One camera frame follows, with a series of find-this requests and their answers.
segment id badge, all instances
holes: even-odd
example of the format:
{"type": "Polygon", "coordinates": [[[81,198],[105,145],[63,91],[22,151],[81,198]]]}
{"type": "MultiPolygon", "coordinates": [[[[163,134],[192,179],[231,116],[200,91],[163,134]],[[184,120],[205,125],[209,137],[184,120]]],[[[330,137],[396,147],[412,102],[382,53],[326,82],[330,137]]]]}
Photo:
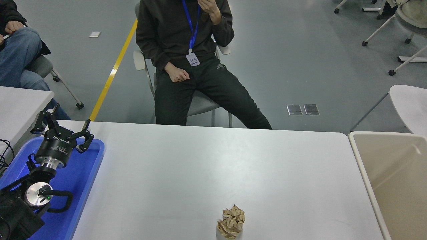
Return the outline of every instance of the id badge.
{"type": "Polygon", "coordinates": [[[187,56],[185,56],[190,63],[191,66],[197,66],[200,65],[199,60],[197,59],[196,55],[194,53],[190,53],[187,56]]]}

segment caster wheel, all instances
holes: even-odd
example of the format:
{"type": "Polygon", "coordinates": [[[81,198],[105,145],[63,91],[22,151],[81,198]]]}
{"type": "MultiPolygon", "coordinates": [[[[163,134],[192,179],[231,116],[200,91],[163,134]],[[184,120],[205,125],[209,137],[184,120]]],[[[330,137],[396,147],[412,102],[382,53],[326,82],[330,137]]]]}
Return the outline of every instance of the caster wheel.
{"type": "Polygon", "coordinates": [[[85,107],[85,105],[83,103],[81,103],[81,104],[77,103],[76,106],[77,106],[78,109],[82,109],[82,108],[85,107]]]}

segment metal floor plate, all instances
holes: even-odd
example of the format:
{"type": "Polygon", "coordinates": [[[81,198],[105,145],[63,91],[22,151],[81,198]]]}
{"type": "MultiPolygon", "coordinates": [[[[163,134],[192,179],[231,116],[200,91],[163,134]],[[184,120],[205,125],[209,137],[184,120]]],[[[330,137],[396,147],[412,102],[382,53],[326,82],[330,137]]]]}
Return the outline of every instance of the metal floor plate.
{"type": "Polygon", "coordinates": [[[316,104],[304,104],[304,109],[307,115],[320,115],[316,104]]]}
{"type": "Polygon", "coordinates": [[[288,108],[289,115],[302,115],[302,110],[300,105],[292,104],[286,105],[288,108]]]}

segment hand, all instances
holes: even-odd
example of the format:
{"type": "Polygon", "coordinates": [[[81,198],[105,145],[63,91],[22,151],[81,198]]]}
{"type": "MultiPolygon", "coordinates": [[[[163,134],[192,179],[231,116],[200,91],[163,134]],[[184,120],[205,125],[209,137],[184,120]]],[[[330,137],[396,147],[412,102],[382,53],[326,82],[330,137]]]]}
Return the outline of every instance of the hand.
{"type": "Polygon", "coordinates": [[[197,3],[200,5],[200,8],[206,13],[212,14],[219,12],[219,8],[216,5],[215,0],[197,0],[197,3]]]}
{"type": "Polygon", "coordinates": [[[23,28],[24,25],[21,22],[18,21],[9,21],[6,25],[6,28],[4,29],[8,34],[12,35],[14,32],[18,31],[19,29],[23,28]]]}
{"type": "Polygon", "coordinates": [[[209,14],[213,25],[218,25],[221,22],[221,12],[215,0],[197,0],[197,3],[203,11],[209,14]]]}
{"type": "Polygon", "coordinates": [[[164,69],[169,74],[169,77],[172,82],[182,82],[187,79],[190,80],[190,76],[184,69],[177,68],[170,62],[166,64],[164,69]]]}

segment crumpled paper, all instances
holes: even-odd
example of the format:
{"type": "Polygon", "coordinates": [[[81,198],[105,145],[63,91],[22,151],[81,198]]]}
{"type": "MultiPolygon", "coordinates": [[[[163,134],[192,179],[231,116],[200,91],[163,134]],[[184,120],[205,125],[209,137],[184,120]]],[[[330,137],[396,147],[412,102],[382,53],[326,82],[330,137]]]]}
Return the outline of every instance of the crumpled paper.
{"type": "Polygon", "coordinates": [[[227,239],[235,239],[243,230],[245,212],[234,205],[231,209],[222,211],[223,218],[218,221],[219,233],[227,239]]]}

